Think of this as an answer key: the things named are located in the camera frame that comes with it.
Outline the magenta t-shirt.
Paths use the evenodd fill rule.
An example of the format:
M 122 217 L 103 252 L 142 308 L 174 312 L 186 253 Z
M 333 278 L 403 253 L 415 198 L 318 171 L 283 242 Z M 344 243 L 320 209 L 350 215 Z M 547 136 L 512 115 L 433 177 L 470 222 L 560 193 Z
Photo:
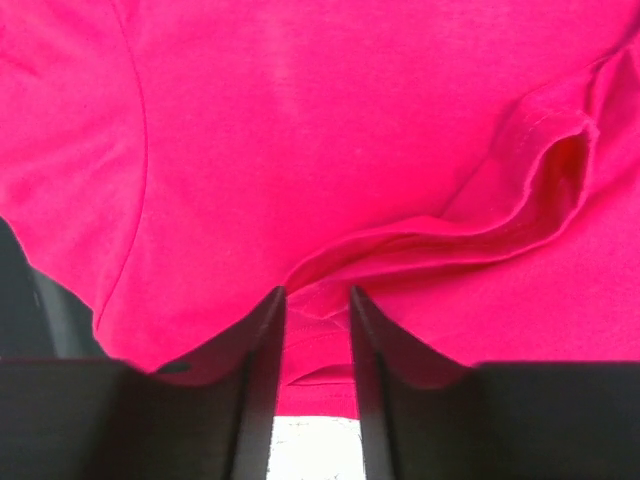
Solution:
M 635 1 L 5 1 L 1 215 L 152 371 L 289 295 L 353 417 L 358 285 L 464 363 L 639 356 Z

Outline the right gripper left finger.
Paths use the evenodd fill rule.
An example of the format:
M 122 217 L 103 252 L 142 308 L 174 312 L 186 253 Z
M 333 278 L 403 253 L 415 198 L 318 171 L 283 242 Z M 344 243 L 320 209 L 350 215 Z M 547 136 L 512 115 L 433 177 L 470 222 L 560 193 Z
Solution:
M 262 479 L 286 293 L 153 373 L 114 360 L 1 364 L 5 479 Z

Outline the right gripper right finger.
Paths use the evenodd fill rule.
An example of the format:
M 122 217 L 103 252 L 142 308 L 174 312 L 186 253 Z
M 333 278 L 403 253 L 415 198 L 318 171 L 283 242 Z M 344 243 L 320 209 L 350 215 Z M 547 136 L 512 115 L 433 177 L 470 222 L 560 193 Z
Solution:
M 350 333 L 370 479 L 635 479 L 635 362 L 467 367 L 389 319 L 360 288 Z

